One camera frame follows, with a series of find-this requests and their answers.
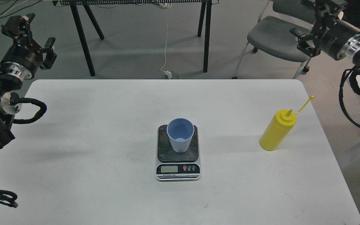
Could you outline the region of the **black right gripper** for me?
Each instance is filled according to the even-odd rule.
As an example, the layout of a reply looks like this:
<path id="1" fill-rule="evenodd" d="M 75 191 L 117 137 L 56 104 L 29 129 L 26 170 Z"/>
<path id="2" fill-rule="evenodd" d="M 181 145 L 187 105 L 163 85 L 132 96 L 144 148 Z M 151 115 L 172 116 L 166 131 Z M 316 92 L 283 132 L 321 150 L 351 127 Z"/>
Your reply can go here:
<path id="1" fill-rule="evenodd" d="M 311 58 L 324 52 L 334 60 L 352 59 L 360 51 L 360 29 L 340 20 L 348 6 L 345 0 L 303 0 L 302 4 L 313 7 L 316 21 L 310 34 L 290 29 L 298 50 Z"/>

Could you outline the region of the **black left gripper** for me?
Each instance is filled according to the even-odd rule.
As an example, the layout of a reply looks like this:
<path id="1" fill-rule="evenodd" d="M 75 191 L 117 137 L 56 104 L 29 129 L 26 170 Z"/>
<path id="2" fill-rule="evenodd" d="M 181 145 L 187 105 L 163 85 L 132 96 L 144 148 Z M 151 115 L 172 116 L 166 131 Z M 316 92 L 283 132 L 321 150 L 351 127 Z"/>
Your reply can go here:
<path id="1" fill-rule="evenodd" d="M 12 38 L 13 45 L 8 49 L 0 65 L 6 69 L 11 65 L 25 68 L 29 77 L 24 79 L 33 79 L 39 67 L 42 70 L 51 69 L 57 58 L 57 54 L 54 53 L 55 37 L 48 38 L 44 48 L 39 50 L 40 54 L 27 49 L 36 46 L 30 29 L 30 23 L 34 18 L 34 13 L 12 16 L 4 25 L 1 25 L 1 33 Z M 46 57 L 43 60 L 42 54 L 44 53 L 46 53 Z"/>

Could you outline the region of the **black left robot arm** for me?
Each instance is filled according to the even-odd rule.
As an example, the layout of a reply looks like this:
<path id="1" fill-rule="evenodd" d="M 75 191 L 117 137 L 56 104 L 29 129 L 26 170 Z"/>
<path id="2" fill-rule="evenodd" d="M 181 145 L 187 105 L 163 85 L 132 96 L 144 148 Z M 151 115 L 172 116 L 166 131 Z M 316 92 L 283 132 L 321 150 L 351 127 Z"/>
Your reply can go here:
<path id="1" fill-rule="evenodd" d="M 55 60 L 55 38 L 50 37 L 44 47 L 34 40 L 30 24 L 34 13 L 13 16 L 2 25 L 2 34 L 12 38 L 13 44 L 0 63 L 0 149 L 15 139 L 13 124 L 30 124 L 47 111 L 42 101 L 22 98 L 16 91 L 24 80 L 33 79 L 37 70 L 51 69 Z"/>

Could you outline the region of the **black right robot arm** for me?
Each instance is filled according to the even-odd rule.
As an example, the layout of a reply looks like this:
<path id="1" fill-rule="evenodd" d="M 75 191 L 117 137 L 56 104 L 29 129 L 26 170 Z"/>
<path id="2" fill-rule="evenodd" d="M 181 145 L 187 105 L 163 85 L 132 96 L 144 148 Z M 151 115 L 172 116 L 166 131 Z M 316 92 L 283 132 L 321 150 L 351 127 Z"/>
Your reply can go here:
<path id="1" fill-rule="evenodd" d="M 301 3 L 314 9 L 315 23 L 310 34 L 304 34 L 295 28 L 290 30 L 297 38 L 297 48 L 309 57 L 316 57 L 324 52 L 334 60 L 352 60 L 354 66 L 344 70 L 342 74 L 338 98 L 345 117 L 360 128 L 360 124 L 346 111 L 343 99 L 346 81 L 349 81 L 354 93 L 360 96 L 360 29 L 338 18 L 338 14 L 347 6 L 344 0 L 303 0 Z"/>

